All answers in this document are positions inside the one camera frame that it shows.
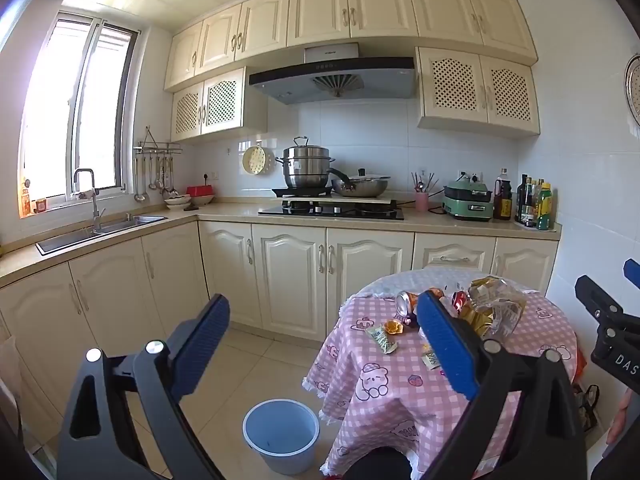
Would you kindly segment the person's right hand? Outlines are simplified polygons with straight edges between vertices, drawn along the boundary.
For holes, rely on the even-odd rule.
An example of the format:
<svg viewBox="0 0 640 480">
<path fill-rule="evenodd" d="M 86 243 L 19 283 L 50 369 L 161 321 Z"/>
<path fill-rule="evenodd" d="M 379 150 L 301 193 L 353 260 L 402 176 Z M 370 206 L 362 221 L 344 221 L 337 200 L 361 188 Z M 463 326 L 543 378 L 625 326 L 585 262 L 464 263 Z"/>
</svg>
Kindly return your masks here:
<svg viewBox="0 0 640 480">
<path fill-rule="evenodd" d="M 631 399 L 634 397 L 634 390 L 628 388 L 624 393 L 623 397 L 620 399 L 620 404 L 618 404 L 618 410 L 615 414 L 611 427 L 608 428 L 608 435 L 606 436 L 606 444 L 611 445 L 615 443 L 623 432 L 624 427 L 626 425 L 627 412 L 629 408 L 629 404 Z"/>
</svg>

